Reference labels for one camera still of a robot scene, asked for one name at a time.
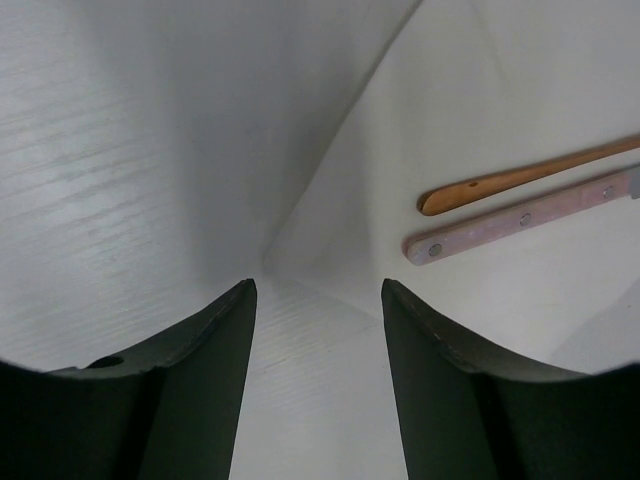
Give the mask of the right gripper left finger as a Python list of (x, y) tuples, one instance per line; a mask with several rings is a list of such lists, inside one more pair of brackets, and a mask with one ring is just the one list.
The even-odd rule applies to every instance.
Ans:
[(253, 280), (85, 368), (1, 366), (5, 479), (225, 479), (257, 311)]

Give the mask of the gold fork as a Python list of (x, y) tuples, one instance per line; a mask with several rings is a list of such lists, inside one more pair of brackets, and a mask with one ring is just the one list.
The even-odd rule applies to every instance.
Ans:
[(639, 134), (634, 134), (536, 164), (452, 183), (421, 194), (416, 208), (423, 216), (440, 215), (557, 173), (638, 148)]

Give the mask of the pink handled knife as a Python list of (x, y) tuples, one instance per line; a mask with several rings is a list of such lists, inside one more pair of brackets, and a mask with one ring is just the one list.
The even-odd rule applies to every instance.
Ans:
[(406, 238), (402, 251), (423, 266), (576, 213), (629, 197), (639, 198), (639, 168), (590, 179), (524, 203)]

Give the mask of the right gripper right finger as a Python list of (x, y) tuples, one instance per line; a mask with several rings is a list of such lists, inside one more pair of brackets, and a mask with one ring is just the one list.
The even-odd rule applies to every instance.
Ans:
[(599, 374), (508, 350), (396, 280), (381, 290), (412, 479), (635, 479), (639, 367)]

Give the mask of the white paper napkin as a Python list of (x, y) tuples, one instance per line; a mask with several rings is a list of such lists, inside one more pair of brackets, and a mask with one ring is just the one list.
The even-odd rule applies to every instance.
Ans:
[(371, 315), (395, 279), (523, 355), (596, 372), (639, 357), (639, 204), (622, 198), (414, 266), (412, 234), (617, 169), (613, 156), (426, 217), (421, 194), (639, 130), (635, 1), (425, 1), (386, 53), (266, 256)]

